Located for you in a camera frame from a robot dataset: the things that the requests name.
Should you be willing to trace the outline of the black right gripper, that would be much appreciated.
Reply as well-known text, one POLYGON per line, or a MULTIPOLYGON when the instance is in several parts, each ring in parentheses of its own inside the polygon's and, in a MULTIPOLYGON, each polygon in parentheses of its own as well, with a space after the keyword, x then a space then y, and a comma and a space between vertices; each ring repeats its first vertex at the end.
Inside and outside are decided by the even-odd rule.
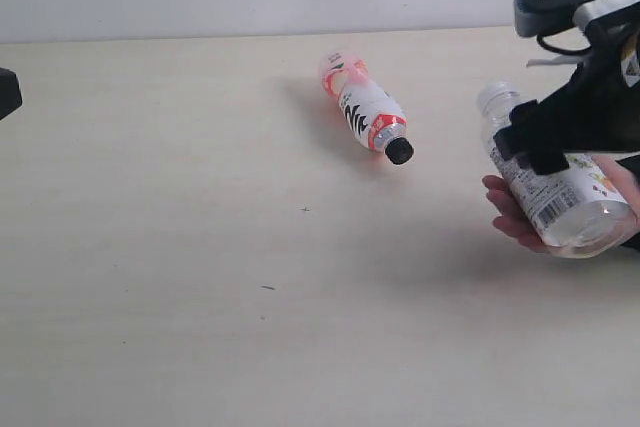
POLYGON ((639 27, 595 45, 566 84, 515 107, 493 140, 502 160, 540 176, 568 170, 564 152, 637 152, 639 27))

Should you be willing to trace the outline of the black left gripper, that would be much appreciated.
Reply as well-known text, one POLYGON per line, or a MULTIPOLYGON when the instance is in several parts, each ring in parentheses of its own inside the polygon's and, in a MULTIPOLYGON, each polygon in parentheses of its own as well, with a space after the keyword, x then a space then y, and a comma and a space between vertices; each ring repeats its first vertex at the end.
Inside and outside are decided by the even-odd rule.
POLYGON ((3 120, 23 104, 18 77, 15 72, 0 68, 0 119, 3 120))

